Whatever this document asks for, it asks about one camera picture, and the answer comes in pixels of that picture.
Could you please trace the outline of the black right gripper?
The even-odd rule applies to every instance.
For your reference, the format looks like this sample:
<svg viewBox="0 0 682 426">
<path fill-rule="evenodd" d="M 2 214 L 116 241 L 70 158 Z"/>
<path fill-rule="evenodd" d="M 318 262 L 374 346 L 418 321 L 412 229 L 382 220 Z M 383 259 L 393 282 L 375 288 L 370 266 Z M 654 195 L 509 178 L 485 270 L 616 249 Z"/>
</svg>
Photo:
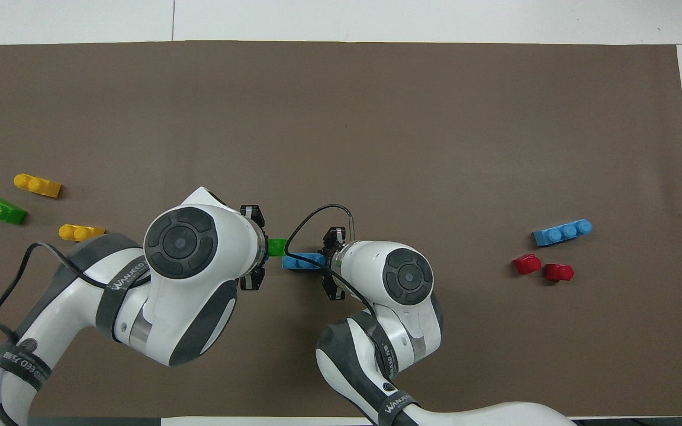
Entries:
<svg viewBox="0 0 682 426">
<path fill-rule="evenodd" d="M 324 239 L 323 247 L 320 249 L 320 254 L 324 256 L 324 269 L 322 272 L 322 285 L 330 301 L 343 301 L 346 292 L 341 288 L 330 273 L 331 261 L 338 251 L 343 248 L 345 244 L 346 229 L 344 227 L 330 227 L 327 230 Z"/>
</svg>

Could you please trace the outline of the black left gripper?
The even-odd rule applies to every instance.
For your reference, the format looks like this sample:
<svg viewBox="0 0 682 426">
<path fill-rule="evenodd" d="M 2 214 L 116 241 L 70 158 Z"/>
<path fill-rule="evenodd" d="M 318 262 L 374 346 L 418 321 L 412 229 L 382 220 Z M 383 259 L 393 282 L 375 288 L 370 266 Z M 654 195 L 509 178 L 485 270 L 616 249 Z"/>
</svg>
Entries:
<svg viewBox="0 0 682 426">
<path fill-rule="evenodd" d="M 241 205 L 240 213 L 248 218 L 254 226 L 258 235 L 258 250 L 255 263 L 248 275 L 239 278 L 241 291 L 258 291 L 265 278 L 265 263 L 268 261 L 268 235 L 265 234 L 263 227 L 265 219 L 258 205 Z"/>
</svg>

